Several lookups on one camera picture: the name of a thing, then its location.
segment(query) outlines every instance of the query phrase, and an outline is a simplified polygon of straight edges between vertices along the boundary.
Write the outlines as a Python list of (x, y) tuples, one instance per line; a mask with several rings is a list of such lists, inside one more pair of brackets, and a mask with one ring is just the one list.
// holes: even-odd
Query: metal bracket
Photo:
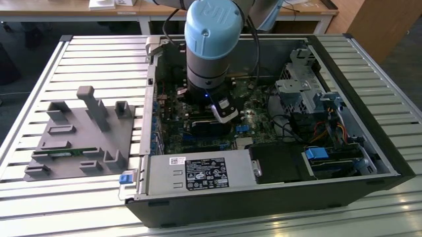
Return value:
[(160, 46), (160, 37), (150, 36), (146, 38), (145, 50), (149, 57), (161, 52), (162, 48)]

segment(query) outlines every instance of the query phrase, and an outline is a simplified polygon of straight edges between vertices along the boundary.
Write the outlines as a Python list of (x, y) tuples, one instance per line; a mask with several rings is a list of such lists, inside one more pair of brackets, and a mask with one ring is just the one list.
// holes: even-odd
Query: aluminum profile table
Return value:
[[(75, 89), (92, 85), (105, 105), (136, 106), (129, 167), (138, 163), (148, 63), (144, 36), (61, 41), (0, 148), (0, 236), (416, 236), (422, 234), (422, 116), (353, 39), (319, 40), (389, 136), (416, 177), (347, 207), (148, 229), (117, 198), (118, 176), (23, 182), (49, 101), (82, 106)], [(329, 76), (321, 74), (331, 90)]]

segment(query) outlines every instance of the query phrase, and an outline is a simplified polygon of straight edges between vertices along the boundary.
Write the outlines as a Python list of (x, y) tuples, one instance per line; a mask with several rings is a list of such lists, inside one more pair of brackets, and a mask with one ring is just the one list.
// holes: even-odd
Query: blue tab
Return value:
[(130, 183), (133, 183), (133, 175), (121, 174), (118, 178), (118, 184), (130, 184)]
[(308, 148), (304, 151), (304, 154), (308, 159), (327, 159), (328, 158), (327, 151), (323, 147)]
[(246, 132), (249, 131), (249, 126), (248, 125), (242, 125), (241, 126), (241, 132)]

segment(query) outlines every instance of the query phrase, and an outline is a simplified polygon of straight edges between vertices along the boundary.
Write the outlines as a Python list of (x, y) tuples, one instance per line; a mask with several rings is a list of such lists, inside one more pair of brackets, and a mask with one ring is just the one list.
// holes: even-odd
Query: motherboard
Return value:
[(238, 116), (222, 124), (209, 106), (190, 105), (177, 95), (180, 85), (157, 88), (164, 154), (228, 151), (253, 143), (269, 143), (277, 137), (265, 112), (265, 87), (248, 78), (230, 78), (230, 94)]

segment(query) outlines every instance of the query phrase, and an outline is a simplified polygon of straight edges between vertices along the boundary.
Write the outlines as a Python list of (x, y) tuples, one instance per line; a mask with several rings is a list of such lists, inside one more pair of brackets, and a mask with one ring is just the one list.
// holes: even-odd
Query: white label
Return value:
[(185, 157), (170, 157), (169, 165), (184, 164)]
[(134, 15), (136, 12), (134, 11), (118, 11), (117, 14), (118, 15)]
[(49, 154), (50, 157), (70, 157), (71, 154), (69, 152)]

